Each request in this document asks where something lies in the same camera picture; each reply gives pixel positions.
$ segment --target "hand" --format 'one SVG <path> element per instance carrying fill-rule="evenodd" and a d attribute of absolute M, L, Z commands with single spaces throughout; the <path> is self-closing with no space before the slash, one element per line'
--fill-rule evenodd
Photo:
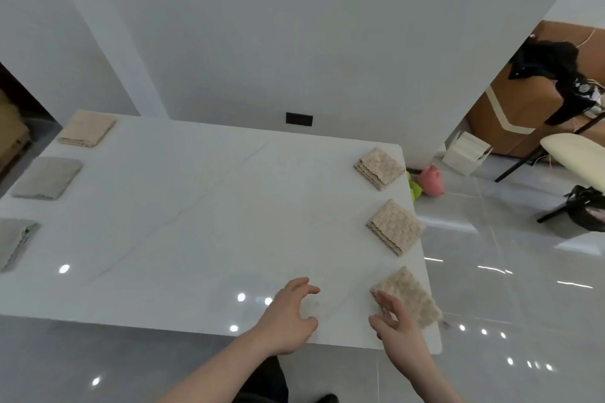
<path fill-rule="evenodd" d="M 301 301 L 319 292 L 319 287 L 308 284 L 308 277 L 293 279 L 277 292 L 252 329 L 267 347 L 268 355 L 291 354 L 307 342 L 318 322 L 315 317 L 301 318 Z"/>
<path fill-rule="evenodd" d="M 383 291 L 378 291 L 375 299 L 381 308 L 397 317 L 394 320 L 390 314 L 371 315 L 368 319 L 393 365 L 412 385 L 438 373 L 422 332 L 404 304 Z"/>

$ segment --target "shoe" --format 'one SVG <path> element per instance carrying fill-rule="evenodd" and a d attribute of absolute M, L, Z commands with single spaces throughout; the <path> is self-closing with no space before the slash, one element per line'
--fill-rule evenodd
<path fill-rule="evenodd" d="M 338 397 L 333 393 L 329 393 L 317 400 L 317 403 L 338 403 Z"/>

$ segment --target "pink toy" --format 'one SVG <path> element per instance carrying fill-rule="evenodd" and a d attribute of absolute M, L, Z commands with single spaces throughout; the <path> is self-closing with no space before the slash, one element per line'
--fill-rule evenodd
<path fill-rule="evenodd" d="M 431 197 L 441 196 L 445 193 L 441 183 L 441 172 L 435 164 L 431 164 L 423 170 L 416 178 L 416 182 L 422 187 L 422 191 Z"/>

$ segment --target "black wall switch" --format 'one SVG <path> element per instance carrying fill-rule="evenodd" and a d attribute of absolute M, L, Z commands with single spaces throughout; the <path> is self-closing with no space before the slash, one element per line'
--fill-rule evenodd
<path fill-rule="evenodd" d="M 288 124 L 298 124 L 300 126 L 313 126 L 313 115 L 301 115 L 300 113 L 285 113 L 285 122 Z"/>

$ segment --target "folded cloth stack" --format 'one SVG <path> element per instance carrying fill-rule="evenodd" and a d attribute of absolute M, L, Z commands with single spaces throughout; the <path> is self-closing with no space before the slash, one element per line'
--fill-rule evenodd
<path fill-rule="evenodd" d="M 57 199 L 80 169 L 82 162 L 77 159 L 38 157 L 26 169 L 10 194 L 29 199 Z"/>
<path fill-rule="evenodd" d="M 407 252 L 425 229 L 416 216 L 392 199 L 366 224 L 398 257 Z"/>
<path fill-rule="evenodd" d="M 0 219 L 0 271 L 8 269 L 26 249 L 28 240 L 39 227 L 33 220 Z"/>
<path fill-rule="evenodd" d="M 57 140 L 61 144 L 95 147 L 116 124 L 116 118 L 88 110 L 78 110 Z"/>
<path fill-rule="evenodd" d="M 359 159 L 353 167 L 378 191 L 384 190 L 405 172 L 405 168 L 380 147 L 372 149 L 371 152 Z"/>
<path fill-rule="evenodd" d="M 433 297 L 422 288 L 405 266 L 374 285 L 370 289 L 370 293 L 376 296 L 376 292 L 379 290 L 401 300 L 418 323 L 420 330 L 443 317 L 441 309 L 437 307 Z"/>

